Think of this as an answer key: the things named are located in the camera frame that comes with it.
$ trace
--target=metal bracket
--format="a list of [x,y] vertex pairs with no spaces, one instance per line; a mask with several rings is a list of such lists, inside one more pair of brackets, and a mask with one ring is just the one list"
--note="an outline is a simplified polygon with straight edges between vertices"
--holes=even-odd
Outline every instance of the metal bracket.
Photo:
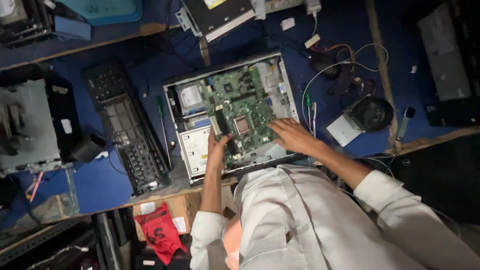
[[195,24],[195,22],[193,22],[190,19],[190,16],[188,15],[188,11],[186,8],[184,7],[180,8],[180,11],[175,13],[175,16],[177,17],[177,20],[180,23],[183,31],[187,31],[188,29],[191,29],[194,36],[196,37],[202,36],[202,33],[198,30],[198,27]]

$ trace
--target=blue table surface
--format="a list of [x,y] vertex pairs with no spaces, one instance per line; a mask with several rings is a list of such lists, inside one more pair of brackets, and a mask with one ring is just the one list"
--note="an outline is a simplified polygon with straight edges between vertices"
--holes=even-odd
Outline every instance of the blue table surface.
[[[454,130],[452,128],[430,127],[423,110],[423,104],[435,100],[435,87],[428,69],[421,39],[405,30],[400,23],[402,11],[405,11],[415,2],[409,0],[398,4],[385,0],[376,3],[384,45],[390,53],[388,74],[398,120],[400,120],[401,112],[406,107],[417,109],[415,118],[409,122],[403,143],[411,142],[419,137],[433,138]],[[155,6],[158,9],[161,9],[161,7],[161,4]],[[282,31],[280,27],[282,20],[290,17],[295,18],[295,26]],[[248,55],[265,52],[268,49],[279,48],[289,73],[297,108],[300,109],[303,90],[316,72],[308,66],[308,58],[305,54],[292,49],[291,46],[286,46],[284,42],[263,38],[262,25],[264,25],[268,34],[281,35],[303,46],[303,43],[312,34],[314,20],[312,16],[305,14],[303,7],[297,7],[268,14],[264,22],[248,22],[232,30],[221,40],[210,44],[209,51],[212,64],[235,61]],[[358,50],[363,45],[372,43],[365,3],[348,0],[324,2],[323,10],[318,14],[317,33],[321,37],[320,48],[347,43],[353,50]],[[192,72],[193,68],[204,68],[204,62],[197,46],[198,38],[190,36],[189,31],[186,33],[180,32],[172,37],[173,44],[180,41],[183,42],[176,46],[176,51],[180,55],[190,52],[184,56],[188,64],[175,55],[165,53],[167,46],[163,44],[159,35],[86,50],[49,62],[55,72],[69,80],[73,85],[82,130],[94,129],[103,132],[100,117],[94,110],[87,89],[81,80],[80,71],[91,64],[107,61],[111,58],[123,60],[132,82],[138,90],[139,99],[160,138],[159,141],[163,145],[163,132],[156,107],[156,96],[158,95],[162,96],[164,108],[167,107],[162,88],[163,81],[173,76]],[[376,68],[377,59],[373,47],[359,53],[357,61],[371,68]],[[409,73],[412,65],[419,67],[416,74]],[[374,80],[377,83],[376,95],[384,97],[379,73],[370,72],[360,67],[356,70],[359,77]],[[310,86],[312,101],[317,102],[318,105],[317,137],[330,145],[335,145],[335,142],[329,139],[330,136],[325,127],[342,114],[345,105],[356,98],[354,95],[344,97],[328,95],[327,90],[333,83],[334,81],[319,76]],[[147,92],[148,97],[143,98],[143,93]],[[169,115],[164,116],[164,124],[169,140],[176,140],[172,119]],[[390,149],[388,130],[384,129],[375,133],[361,134],[348,144],[343,151],[351,156],[366,156],[381,153],[387,149]],[[120,160],[112,146],[109,147],[109,151],[114,166],[123,171]],[[172,155],[180,156],[178,147]],[[127,202],[132,193],[130,182],[125,175],[111,167],[108,159],[95,160],[77,166],[74,182],[81,214],[118,207]],[[31,176],[22,175],[22,180],[26,188],[31,183]],[[33,205],[40,204],[49,196],[68,192],[68,185],[65,183],[64,174],[59,173],[49,183],[40,185],[38,199],[35,199]],[[21,207],[21,204],[17,203],[16,206],[17,208],[14,208],[15,213],[11,214],[7,222],[3,224],[3,228],[13,226],[14,222],[25,214],[25,209]]]

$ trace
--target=connector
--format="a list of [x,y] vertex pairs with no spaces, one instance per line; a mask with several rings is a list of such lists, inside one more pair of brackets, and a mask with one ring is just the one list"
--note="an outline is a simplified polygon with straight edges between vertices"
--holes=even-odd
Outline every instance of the connector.
[[305,0],[305,8],[307,9],[307,15],[312,14],[313,12],[319,12],[322,10],[322,5],[320,0]]

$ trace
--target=man's right hand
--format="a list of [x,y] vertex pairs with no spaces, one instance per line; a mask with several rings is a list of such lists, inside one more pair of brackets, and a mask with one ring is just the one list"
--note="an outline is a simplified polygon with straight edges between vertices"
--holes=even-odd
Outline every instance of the man's right hand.
[[275,119],[267,124],[278,133],[280,139],[275,142],[286,150],[313,156],[315,147],[322,142],[315,139],[293,118]]

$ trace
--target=white shirt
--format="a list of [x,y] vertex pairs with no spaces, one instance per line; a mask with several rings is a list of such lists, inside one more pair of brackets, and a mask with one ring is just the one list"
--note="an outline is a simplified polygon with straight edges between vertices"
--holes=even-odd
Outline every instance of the white shirt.
[[[378,213],[377,224],[316,168],[246,174],[235,190],[240,269],[480,269],[480,258],[401,182],[372,171],[354,194]],[[225,225],[221,215],[197,213],[193,270],[228,269]]]

